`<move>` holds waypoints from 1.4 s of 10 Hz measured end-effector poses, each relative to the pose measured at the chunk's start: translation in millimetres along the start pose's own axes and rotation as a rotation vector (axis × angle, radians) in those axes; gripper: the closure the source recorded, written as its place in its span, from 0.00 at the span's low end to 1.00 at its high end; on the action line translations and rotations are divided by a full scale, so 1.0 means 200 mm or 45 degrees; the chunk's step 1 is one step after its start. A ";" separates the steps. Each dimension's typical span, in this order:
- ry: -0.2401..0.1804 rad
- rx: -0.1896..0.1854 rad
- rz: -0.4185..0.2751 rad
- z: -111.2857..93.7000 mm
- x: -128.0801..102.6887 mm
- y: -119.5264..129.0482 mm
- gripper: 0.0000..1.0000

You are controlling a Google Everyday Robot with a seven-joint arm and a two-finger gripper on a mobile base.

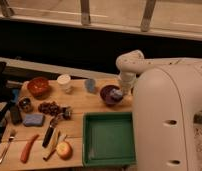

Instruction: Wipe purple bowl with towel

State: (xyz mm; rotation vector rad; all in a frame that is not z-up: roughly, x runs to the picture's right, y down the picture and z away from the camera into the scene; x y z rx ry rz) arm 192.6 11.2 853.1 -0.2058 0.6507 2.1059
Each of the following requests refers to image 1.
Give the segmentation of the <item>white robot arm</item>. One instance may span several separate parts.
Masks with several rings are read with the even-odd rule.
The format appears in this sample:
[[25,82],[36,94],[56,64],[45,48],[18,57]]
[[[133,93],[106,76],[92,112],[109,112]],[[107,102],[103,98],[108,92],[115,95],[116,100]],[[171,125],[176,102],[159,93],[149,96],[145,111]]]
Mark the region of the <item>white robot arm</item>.
[[198,171],[194,115],[202,111],[202,59],[116,59],[118,82],[132,93],[137,171]]

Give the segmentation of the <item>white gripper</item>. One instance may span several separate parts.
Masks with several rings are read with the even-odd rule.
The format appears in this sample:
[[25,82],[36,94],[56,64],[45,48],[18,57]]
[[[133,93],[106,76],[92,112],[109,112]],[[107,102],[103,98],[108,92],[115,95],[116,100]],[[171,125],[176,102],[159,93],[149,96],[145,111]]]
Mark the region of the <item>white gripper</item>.
[[136,81],[136,75],[128,72],[121,72],[118,76],[118,83],[124,95],[127,95],[133,88]]

